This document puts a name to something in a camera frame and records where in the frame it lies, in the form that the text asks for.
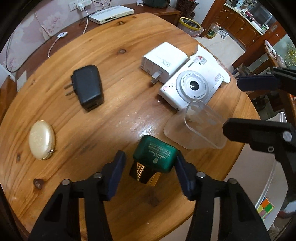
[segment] wall socket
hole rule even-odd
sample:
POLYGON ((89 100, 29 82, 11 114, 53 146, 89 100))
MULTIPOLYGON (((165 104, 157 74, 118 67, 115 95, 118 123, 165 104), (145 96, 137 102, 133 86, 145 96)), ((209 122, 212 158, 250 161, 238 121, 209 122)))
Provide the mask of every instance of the wall socket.
POLYGON ((73 1, 73 2, 70 2, 69 3, 69 8, 70 8, 70 11, 73 11, 75 9, 77 9, 77 4, 78 4, 78 1, 73 1))
POLYGON ((92 0, 76 0, 69 3, 70 11, 77 9, 78 4, 83 4, 83 7, 91 5, 92 0))

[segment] white cable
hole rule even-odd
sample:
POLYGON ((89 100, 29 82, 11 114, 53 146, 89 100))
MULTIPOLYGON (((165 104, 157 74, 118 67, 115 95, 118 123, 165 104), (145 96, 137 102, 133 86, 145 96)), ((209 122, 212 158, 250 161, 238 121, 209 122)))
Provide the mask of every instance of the white cable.
POLYGON ((86 14, 87 14, 87 21, 86 21, 85 29, 84 29, 84 31, 83 31, 83 34, 82 34, 82 35, 84 35, 84 34, 85 34, 85 31, 86 31, 86 29, 87 29, 87 26, 88 26, 88 24, 89 24, 89 14, 88 14, 88 12, 87 12, 87 10, 86 10, 85 8, 83 8, 83 9, 86 11, 86 14))
POLYGON ((50 48, 49 48, 49 50, 48 50, 47 56, 48 56, 49 58, 50 58, 49 53, 50 53, 52 47, 54 46, 54 44, 55 44, 60 38, 65 37, 67 34, 68 34, 68 32, 62 32, 62 33, 59 33, 59 34, 57 35, 57 39, 53 42, 53 44, 50 46, 50 48))
POLYGON ((54 43, 50 46, 50 48, 49 48, 49 50, 48 50, 48 53, 47 53, 47 56, 48 56, 49 58, 50 58, 49 53, 50 53, 52 47, 54 46, 54 44, 55 44, 59 39, 60 39, 60 38, 57 38, 57 39, 54 41, 54 43))

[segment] black power adapter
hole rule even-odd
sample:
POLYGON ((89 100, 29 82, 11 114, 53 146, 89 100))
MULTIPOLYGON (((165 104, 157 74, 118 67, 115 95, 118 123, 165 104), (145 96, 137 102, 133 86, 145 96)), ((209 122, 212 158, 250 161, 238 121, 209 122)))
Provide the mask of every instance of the black power adapter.
POLYGON ((104 102, 102 82, 99 70, 95 65, 87 65, 75 70, 71 76, 72 84, 65 87, 68 89, 73 86, 73 91, 66 96, 76 93, 81 106, 86 111, 91 111, 104 102))

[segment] floral wallpaper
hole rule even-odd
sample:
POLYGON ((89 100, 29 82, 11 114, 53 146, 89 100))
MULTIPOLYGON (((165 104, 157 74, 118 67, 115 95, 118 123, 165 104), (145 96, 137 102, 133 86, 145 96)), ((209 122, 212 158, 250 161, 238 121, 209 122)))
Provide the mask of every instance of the floral wallpaper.
MULTIPOLYGON (((63 28, 86 17, 85 11, 70 11, 69 3, 73 0, 43 0, 18 25, 10 40, 0 53, 0 64, 6 67, 5 58, 7 45, 7 67, 9 71, 17 70, 25 60, 50 37, 63 28)), ((110 0, 98 0, 85 7, 89 15, 109 6, 110 0)), ((135 3, 136 0, 111 0, 110 5, 135 3)))

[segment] rubik's cube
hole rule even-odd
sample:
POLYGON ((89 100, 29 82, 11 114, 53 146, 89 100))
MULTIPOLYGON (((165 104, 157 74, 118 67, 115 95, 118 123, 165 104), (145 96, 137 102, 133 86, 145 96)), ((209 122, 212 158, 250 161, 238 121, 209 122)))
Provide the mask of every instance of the rubik's cube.
POLYGON ((266 219, 270 212, 274 209, 274 206, 265 197, 258 207, 257 212, 259 213, 262 220, 266 219))

